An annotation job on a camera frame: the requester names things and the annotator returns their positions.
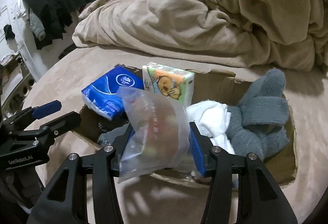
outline blanket fold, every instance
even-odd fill
[[[234,67],[328,65],[326,0],[97,0],[73,41]]]

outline gray knitted fabric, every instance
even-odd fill
[[[289,143],[283,127],[289,117],[288,103],[281,97],[285,86],[284,73],[271,69],[251,84],[236,107],[228,107],[226,134],[237,155],[253,152],[264,160]],[[268,133],[270,125],[275,127]]]
[[[122,127],[113,129],[111,132],[106,132],[101,134],[97,141],[98,145],[100,145],[101,147],[105,147],[106,145],[111,145],[116,137],[123,135],[126,132],[128,126],[129,124],[127,123]]]

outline gray sleeve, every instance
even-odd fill
[[[43,24],[41,20],[34,14],[31,8],[30,8],[30,27],[32,32],[37,37],[37,39],[39,39],[39,41],[42,41],[45,38],[46,33],[44,31]]]

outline tissue pack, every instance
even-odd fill
[[[142,67],[144,89],[191,105],[195,74],[183,69],[149,63]]]
[[[126,68],[116,66],[82,90],[83,101],[97,114],[112,120],[124,112],[123,102],[116,95],[120,86],[143,89],[143,82]]]

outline bed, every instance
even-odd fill
[[[253,81],[263,75],[268,67],[250,69],[224,67],[216,64],[174,60],[152,56],[143,52],[116,46],[78,48],[55,64],[35,84],[26,98],[24,108],[40,106],[59,100],[60,112],[35,121],[28,129],[50,121],[72,110],[80,112],[84,103],[81,90],[116,64],[141,67],[156,62],[182,69],[209,72],[225,69],[238,78]],[[295,140],[298,173],[293,183],[283,189],[299,223],[302,223],[321,199],[328,185],[328,80],[317,68],[310,72],[284,69],[287,87],[285,96],[294,112],[297,137]],[[95,148],[81,137],[68,132],[56,139],[50,147],[50,161],[36,167],[44,184],[70,153],[89,155]],[[207,198],[207,189],[179,186],[143,176],[117,184],[116,190],[124,223],[200,223]],[[92,219],[92,194],[88,193],[89,222]],[[232,199],[230,223],[237,213],[237,194]]]

